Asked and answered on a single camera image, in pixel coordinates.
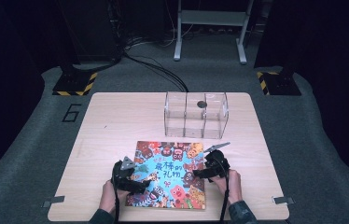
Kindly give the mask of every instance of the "black speaker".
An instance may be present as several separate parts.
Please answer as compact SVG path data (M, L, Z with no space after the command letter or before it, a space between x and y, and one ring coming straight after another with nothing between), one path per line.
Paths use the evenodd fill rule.
M111 62L120 59L107 0L58 0L81 62Z
M162 0L120 0L120 13L124 28L133 35L162 41L164 12L167 12L164 4Z

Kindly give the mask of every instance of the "colorful illustration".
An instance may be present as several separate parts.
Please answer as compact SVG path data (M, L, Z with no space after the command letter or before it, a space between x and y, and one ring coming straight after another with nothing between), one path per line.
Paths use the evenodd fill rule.
M129 195L126 206L204 209L202 143L137 142L132 180L151 180L143 194Z

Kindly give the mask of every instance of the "black curtain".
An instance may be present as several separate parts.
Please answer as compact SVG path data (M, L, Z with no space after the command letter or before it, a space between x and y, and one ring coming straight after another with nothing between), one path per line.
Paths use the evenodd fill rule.
M300 43L302 35L311 38ZM349 166L349 1L274 0L255 67L286 66L289 57L300 57L295 72L310 82L323 127Z
M0 0L0 158L33 113L41 74L77 63L56 0Z

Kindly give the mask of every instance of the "metal stand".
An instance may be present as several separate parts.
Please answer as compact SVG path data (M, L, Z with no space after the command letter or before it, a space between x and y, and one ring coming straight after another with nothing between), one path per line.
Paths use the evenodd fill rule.
M182 34L181 24L210 24L210 25L230 25L242 26L239 38L236 38L236 45L239 53L239 61L246 64L244 53L244 34L250 17L251 7L254 0L249 0L246 12L231 11L199 11L199 10L182 10L181 0L178 0L177 11L177 41L174 50L174 60L180 61Z

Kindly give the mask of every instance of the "black stand base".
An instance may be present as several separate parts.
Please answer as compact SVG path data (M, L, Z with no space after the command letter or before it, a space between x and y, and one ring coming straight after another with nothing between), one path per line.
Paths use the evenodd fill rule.
M95 71L83 71L74 68L69 73L63 72L55 87L53 95L86 95L91 89L97 74Z
M293 77L267 72L258 72L257 76L265 95L301 95Z

